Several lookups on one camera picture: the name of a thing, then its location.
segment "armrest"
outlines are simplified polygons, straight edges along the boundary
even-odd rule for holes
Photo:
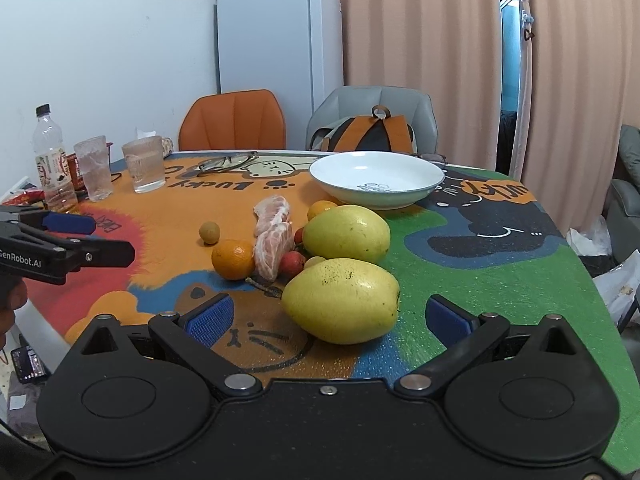
[[[640,217],[640,193],[633,184],[626,180],[614,179],[611,181],[611,190],[614,199],[622,206],[629,217]]]

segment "black bottle cap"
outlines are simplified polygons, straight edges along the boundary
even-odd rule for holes
[[[36,117],[42,117],[43,115],[50,114],[51,110],[49,105],[41,105],[36,108]]]

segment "screw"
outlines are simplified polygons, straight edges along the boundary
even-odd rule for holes
[[[420,392],[431,386],[431,378],[422,374],[409,374],[400,378],[400,385],[407,390]]]
[[[225,386],[232,390],[248,390],[255,384],[255,377],[249,374],[233,374],[225,379]]]
[[[338,393],[338,388],[328,385],[320,386],[320,393],[323,395],[335,395],[336,393]]]

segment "backpack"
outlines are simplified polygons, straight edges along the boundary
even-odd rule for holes
[[[385,118],[376,115],[382,111]],[[389,108],[376,105],[371,116],[340,119],[319,128],[311,137],[316,152],[396,152],[417,153],[414,131],[404,116],[391,116]]]

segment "chair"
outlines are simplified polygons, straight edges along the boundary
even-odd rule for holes
[[[248,90],[198,99],[180,127],[178,148],[192,150],[283,150],[284,116],[268,90]]]
[[[342,86],[314,112],[306,128],[306,148],[311,149],[311,137],[319,128],[340,119],[370,115],[375,105],[385,105],[392,115],[404,115],[414,130],[419,153],[435,153],[438,126],[431,107],[431,98],[411,88],[396,86]]]
[[[625,261],[640,250],[640,130],[623,125],[618,160],[607,197],[607,228],[613,257]]]

